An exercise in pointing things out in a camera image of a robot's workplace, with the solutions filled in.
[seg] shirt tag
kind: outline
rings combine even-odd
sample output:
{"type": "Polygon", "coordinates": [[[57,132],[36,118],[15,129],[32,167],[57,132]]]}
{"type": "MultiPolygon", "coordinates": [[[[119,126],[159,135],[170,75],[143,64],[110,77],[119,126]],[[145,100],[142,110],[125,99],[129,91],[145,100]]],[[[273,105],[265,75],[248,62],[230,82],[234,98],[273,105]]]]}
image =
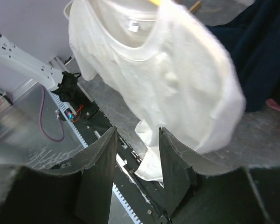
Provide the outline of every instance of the shirt tag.
{"type": "Polygon", "coordinates": [[[132,32],[138,32],[138,29],[139,29],[139,23],[135,20],[130,20],[128,30],[132,32]]]}

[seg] white robotic arm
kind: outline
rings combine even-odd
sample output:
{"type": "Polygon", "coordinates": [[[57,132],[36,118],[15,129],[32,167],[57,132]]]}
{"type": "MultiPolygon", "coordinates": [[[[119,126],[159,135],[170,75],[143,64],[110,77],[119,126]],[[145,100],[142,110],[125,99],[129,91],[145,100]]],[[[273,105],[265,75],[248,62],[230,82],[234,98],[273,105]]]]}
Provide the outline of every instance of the white robotic arm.
{"type": "Polygon", "coordinates": [[[0,63],[34,79],[61,101],[71,100],[76,91],[77,78],[68,72],[52,68],[12,44],[0,34],[0,63]]]}

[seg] white t-shirt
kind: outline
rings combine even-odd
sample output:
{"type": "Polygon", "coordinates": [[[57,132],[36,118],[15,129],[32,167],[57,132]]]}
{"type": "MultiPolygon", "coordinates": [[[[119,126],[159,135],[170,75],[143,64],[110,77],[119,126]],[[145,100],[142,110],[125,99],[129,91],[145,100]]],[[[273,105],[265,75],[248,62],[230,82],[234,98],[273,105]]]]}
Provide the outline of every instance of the white t-shirt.
{"type": "Polygon", "coordinates": [[[171,0],[146,21],[99,2],[74,0],[70,11],[70,46],[83,78],[98,73],[120,92],[148,147],[158,146],[159,127],[199,153],[226,146],[245,99],[219,41],[171,0]]]}

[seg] white cloth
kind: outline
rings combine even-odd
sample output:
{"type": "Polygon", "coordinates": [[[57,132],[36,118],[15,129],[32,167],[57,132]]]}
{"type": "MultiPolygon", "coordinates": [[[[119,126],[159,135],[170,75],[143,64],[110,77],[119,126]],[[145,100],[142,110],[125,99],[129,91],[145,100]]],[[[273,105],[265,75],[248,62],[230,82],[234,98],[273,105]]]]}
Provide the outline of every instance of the white cloth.
{"type": "Polygon", "coordinates": [[[118,15],[98,2],[73,1],[70,46],[83,78],[92,80],[97,72],[141,120],[135,131],[149,152],[137,174],[146,180],[162,178],[159,127],[201,154],[226,146],[245,99],[218,40],[171,0],[162,0],[155,21],[143,30],[135,14],[118,15]],[[116,16],[132,22],[116,26],[116,16]]]}

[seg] wall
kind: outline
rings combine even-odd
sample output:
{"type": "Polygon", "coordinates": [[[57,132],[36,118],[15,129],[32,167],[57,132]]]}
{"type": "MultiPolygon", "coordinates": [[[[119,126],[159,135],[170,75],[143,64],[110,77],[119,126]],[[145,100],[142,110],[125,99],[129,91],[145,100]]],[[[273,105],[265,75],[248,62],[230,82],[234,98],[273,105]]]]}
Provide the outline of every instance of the wall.
{"type": "MultiPolygon", "coordinates": [[[[0,32],[11,42],[48,63],[72,55],[63,9],[70,0],[0,0],[0,32]]],[[[27,78],[0,65],[0,88],[13,91],[27,78]]]]}

